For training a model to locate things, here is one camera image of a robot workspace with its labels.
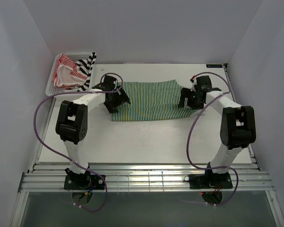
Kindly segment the green white striped tank top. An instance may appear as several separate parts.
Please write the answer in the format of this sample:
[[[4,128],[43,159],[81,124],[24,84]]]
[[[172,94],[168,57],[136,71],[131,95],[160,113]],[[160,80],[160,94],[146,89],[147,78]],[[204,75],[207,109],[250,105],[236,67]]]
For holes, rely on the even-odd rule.
[[[111,115],[113,122],[161,121],[197,115],[187,105],[178,108],[183,86],[176,80],[163,82],[124,82],[123,90],[130,103],[120,105]]]

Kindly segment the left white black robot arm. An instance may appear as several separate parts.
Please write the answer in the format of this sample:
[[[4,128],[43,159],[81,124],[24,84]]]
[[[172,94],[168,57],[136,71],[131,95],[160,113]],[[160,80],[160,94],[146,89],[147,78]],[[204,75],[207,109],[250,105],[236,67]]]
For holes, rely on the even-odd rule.
[[[82,176],[89,169],[82,151],[83,140],[88,132],[89,112],[99,104],[104,104],[109,113],[117,113],[117,108],[124,103],[131,102],[123,89],[107,92],[93,89],[78,99],[62,101],[55,131],[63,141],[71,159],[70,168],[66,170],[67,175]]]

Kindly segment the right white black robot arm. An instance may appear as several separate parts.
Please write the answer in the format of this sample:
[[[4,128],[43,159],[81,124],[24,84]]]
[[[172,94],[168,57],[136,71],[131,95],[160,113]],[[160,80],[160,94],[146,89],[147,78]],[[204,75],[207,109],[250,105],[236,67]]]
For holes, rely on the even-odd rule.
[[[180,93],[178,108],[185,106],[199,110],[188,134],[186,142],[186,157],[189,163],[198,169],[189,156],[189,144],[192,131],[200,115],[208,107],[212,107],[221,116],[220,139],[221,145],[215,157],[208,163],[205,171],[214,174],[225,174],[231,169],[236,156],[256,140],[255,112],[252,106],[243,106],[229,99],[227,92],[218,88],[203,88],[191,90],[183,88]]]

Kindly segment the black white striped tank top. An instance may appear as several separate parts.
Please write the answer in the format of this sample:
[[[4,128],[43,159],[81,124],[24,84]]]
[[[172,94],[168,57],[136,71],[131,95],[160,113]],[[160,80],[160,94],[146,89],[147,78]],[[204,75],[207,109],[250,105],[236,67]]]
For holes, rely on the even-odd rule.
[[[97,58],[97,54],[92,52],[91,55],[87,59],[81,59],[76,61],[76,65],[79,67],[79,70],[83,75],[87,76],[85,82],[82,85],[77,86],[77,92],[88,91],[91,77],[92,77],[92,70],[95,65],[95,61]]]

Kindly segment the red white striped tank top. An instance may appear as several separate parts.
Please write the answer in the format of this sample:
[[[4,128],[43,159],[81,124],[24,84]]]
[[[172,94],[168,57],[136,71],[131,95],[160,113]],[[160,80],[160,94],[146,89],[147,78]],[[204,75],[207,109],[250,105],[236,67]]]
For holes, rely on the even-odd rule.
[[[80,72],[76,63],[68,55],[62,54],[56,62],[52,82],[55,87],[75,89],[85,82],[87,76]]]

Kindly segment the blue label sticker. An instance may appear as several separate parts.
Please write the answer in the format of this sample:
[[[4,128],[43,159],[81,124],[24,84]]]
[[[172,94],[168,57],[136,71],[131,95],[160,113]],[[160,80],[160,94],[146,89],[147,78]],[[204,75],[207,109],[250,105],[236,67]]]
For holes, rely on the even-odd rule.
[[[223,68],[222,64],[206,64],[207,68]]]

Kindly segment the white plastic basket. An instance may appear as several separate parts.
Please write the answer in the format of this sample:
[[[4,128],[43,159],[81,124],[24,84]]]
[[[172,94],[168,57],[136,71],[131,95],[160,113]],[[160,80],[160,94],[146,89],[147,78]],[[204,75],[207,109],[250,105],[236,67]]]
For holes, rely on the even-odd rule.
[[[70,52],[70,53],[65,53],[66,55],[68,55],[68,57],[73,60],[74,62],[78,61],[78,60],[81,60],[81,59],[87,59],[90,55],[91,55],[92,52]],[[53,82],[52,82],[52,78],[53,78],[53,73],[54,73],[54,69],[55,69],[55,66],[56,66],[56,62],[57,62],[57,59],[62,55],[63,53],[61,54],[58,54],[55,59],[54,59],[54,63],[53,63],[53,66],[52,66],[52,69],[51,69],[51,73],[50,73],[50,76],[49,76],[49,79],[48,79],[48,82],[47,82],[47,86],[46,86],[46,90],[45,90],[45,93],[47,96],[51,96],[53,94],[57,94],[57,93],[62,93],[62,92],[77,92],[77,88],[75,89],[62,89],[62,88],[57,88],[54,86]]]

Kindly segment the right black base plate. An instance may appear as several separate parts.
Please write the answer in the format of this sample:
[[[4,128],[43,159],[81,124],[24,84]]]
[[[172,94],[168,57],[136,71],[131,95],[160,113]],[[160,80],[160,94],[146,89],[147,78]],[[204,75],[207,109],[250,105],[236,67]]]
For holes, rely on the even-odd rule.
[[[190,189],[232,189],[232,181],[229,173],[213,174],[190,174],[184,177],[184,182],[189,183]]]

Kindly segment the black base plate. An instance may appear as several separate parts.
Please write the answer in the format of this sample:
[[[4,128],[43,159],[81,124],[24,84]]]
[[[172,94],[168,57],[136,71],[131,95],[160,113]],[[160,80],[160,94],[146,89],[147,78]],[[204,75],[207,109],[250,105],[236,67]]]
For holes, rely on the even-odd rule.
[[[184,182],[189,183],[190,189],[232,189],[232,181],[229,173],[213,174],[190,174],[184,177]]]
[[[63,189],[65,190],[89,190],[94,188],[95,190],[105,189],[104,180],[105,175],[101,175],[101,179],[97,175],[88,175],[83,177],[83,179],[66,176],[64,181]]]

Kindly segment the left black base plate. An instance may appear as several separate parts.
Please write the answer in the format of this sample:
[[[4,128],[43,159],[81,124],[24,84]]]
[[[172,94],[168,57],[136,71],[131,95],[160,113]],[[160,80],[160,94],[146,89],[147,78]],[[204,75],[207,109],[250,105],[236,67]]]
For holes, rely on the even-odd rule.
[[[97,175],[88,175],[83,177],[83,179],[66,176],[64,181],[63,189],[65,190],[89,190],[94,188],[95,190],[105,189],[104,180],[105,175],[101,175],[101,179]]]

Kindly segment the aluminium rail frame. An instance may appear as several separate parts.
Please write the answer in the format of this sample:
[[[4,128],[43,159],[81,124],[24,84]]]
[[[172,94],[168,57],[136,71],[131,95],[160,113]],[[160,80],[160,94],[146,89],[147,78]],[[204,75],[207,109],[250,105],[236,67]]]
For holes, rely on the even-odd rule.
[[[187,175],[202,174],[191,165],[91,165],[106,176],[109,192],[187,192]],[[36,164],[24,173],[20,192],[63,192],[66,165]],[[260,171],[255,163],[234,165],[238,175],[230,172],[232,183],[238,178],[238,191],[273,191],[270,174]]]

